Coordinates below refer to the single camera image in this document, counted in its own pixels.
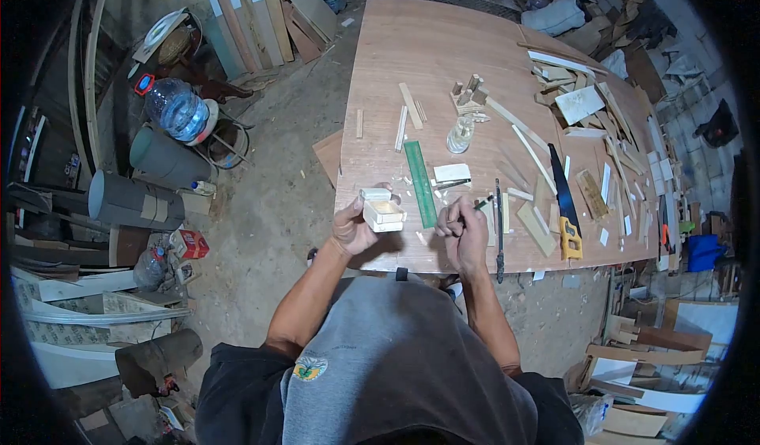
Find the man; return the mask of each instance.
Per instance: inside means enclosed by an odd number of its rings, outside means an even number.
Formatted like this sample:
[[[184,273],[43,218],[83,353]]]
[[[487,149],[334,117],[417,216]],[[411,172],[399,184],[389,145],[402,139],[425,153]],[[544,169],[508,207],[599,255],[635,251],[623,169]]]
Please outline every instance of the man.
[[[469,326],[421,281],[351,279],[331,304],[351,257],[378,240],[362,209],[357,199],[337,212],[260,348],[214,348],[201,443],[583,443],[562,380],[520,369],[486,269],[486,216],[466,198],[442,209],[435,232]]]

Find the small wooden box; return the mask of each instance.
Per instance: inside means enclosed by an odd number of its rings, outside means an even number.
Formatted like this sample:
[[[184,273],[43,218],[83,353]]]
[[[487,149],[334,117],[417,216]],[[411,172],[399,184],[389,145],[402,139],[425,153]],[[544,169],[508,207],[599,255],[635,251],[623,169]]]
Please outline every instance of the small wooden box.
[[[407,212],[391,201],[391,191],[383,188],[359,190],[364,200],[364,220],[374,232],[400,231]]]

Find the green ruler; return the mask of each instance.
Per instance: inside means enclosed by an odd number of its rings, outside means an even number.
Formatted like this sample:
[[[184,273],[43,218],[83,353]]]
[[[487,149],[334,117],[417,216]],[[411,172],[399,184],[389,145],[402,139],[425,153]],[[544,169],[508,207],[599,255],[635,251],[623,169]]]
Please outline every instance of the green ruler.
[[[409,172],[412,174],[414,195],[417,196],[417,205],[420,207],[420,217],[423,219],[423,229],[435,227],[438,215],[435,213],[435,204],[432,200],[430,179],[427,177],[423,152],[420,142],[404,143],[404,152],[407,153]]]

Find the glue bottle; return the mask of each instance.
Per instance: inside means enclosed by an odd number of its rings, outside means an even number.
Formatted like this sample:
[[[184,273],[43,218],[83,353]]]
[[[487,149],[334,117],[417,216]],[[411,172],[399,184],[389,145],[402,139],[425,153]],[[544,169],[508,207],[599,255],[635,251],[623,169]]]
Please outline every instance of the glue bottle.
[[[193,181],[190,184],[193,192],[201,196],[211,196],[217,192],[217,185],[208,181]]]
[[[452,153],[464,153],[470,147],[475,134],[475,120],[472,117],[458,117],[457,123],[448,132],[446,148]]]

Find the workbench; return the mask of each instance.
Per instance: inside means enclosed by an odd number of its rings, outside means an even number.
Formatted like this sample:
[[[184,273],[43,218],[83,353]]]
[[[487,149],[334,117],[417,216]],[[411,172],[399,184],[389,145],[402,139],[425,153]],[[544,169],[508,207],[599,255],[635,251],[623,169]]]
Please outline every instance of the workbench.
[[[651,175],[636,176],[624,168],[632,192],[636,181],[645,190],[646,198],[655,202],[650,203],[654,221],[648,231],[648,247],[637,242],[638,220],[631,216],[632,234],[624,237],[621,251],[616,214],[611,212],[600,221],[592,220],[575,181],[575,174],[588,169],[601,185],[604,164],[610,165],[612,172],[616,173],[615,163],[606,154],[603,139],[563,135],[551,110],[535,102],[534,94],[540,86],[531,73],[534,63],[529,59],[527,49],[519,47],[518,43],[558,51],[600,67],[599,63],[550,36],[494,15],[422,0],[367,0],[347,102],[335,210],[351,203],[360,188],[388,181],[393,185],[394,193],[401,195],[401,206],[409,215],[403,231],[385,235],[358,260],[361,269],[394,271],[397,267],[405,267],[411,272],[453,271],[446,259],[442,239],[432,228],[423,230],[413,186],[403,181],[405,176],[410,177],[406,155],[403,150],[401,153],[394,151],[399,115],[404,104],[400,82],[407,84],[412,97],[421,102],[426,113],[427,122],[422,130],[416,130],[411,120],[407,121],[406,135],[407,141],[420,141],[428,178],[434,177],[434,166],[466,163],[470,167],[472,187],[451,188],[445,198],[449,203],[463,194],[468,194],[471,199],[488,196],[495,190],[497,177],[502,192],[515,186],[497,168],[497,162],[505,160],[500,146],[508,148],[527,180],[536,183],[539,176],[537,165],[510,124],[490,108],[484,112],[491,120],[476,124],[473,141],[465,153],[454,155],[446,148],[446,136],[457,119],[449,91],[455,81],[467,83],[474,73],[485,80],[483,86],[489,90],[489,97],[545,142],[556,146],[563,165],[565,155],[569,155],[568,184],[583,236],[582,260],[561,260],[559,246],[547,258],[515,216],[524,201],[511,201],[510,231],[504,235],[505,271],[575,269],[657,257],[657,197],[646,181]],[[644,107],[636,91],[611,74],[598,76],[597,81],[607,82],[618,105],[627,114],[640,152],[651,151],[653,142],[646,120],[648,108]],[[361,138],[356,137],[357,109],[363,110]],[[535,145],[532,147],[551,174],[549,155]],[[630,215],[625,194],[623,198],[624,213]],[[442,200],[433,199],[439,212],[444,207]],[[600,242],[602,228],[609,232],[606,247]],[[422,234],[425,243],[417,232]],[[495,247],[488,247],[486,261],[489,272],[495,272]]]

